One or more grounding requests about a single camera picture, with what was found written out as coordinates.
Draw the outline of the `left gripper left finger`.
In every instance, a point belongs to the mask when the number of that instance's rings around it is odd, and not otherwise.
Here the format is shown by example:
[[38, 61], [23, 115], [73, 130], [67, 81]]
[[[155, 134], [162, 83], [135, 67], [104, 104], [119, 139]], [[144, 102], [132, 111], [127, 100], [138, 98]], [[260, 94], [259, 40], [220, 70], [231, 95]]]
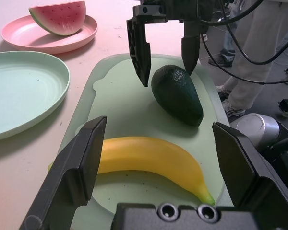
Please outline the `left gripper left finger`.
[[68, 230], [78, 207], [91, 199], [107, 118], [88, 121], [54, 160], [22, 230]]

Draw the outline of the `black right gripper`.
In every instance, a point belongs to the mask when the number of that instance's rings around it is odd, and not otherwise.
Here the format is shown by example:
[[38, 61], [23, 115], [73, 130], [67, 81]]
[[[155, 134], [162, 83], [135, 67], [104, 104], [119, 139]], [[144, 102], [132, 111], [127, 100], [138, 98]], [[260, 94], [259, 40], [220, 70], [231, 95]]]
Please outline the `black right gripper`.
[[148, 86], [151, 71], [151, 49], [146, 41], [146, 23], [183, 21], [181, 57], [188, 74], [194, 71], [200, 50], [200, 26], [196, 0], [142, 0], [133, 7], [133, 17], [127, 20], [129, 53], [135, 72], [144, 87]]

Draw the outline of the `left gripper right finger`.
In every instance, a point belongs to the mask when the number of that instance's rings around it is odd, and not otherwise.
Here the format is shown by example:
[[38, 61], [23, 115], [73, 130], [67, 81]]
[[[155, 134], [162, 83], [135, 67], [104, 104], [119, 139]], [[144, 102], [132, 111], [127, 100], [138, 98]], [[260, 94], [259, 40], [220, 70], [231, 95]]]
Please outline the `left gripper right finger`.
[[232, 207], [219, 207], [219, 230], [288, 230], [288, 189], [274, 168], [236, 129], [212, 125]]

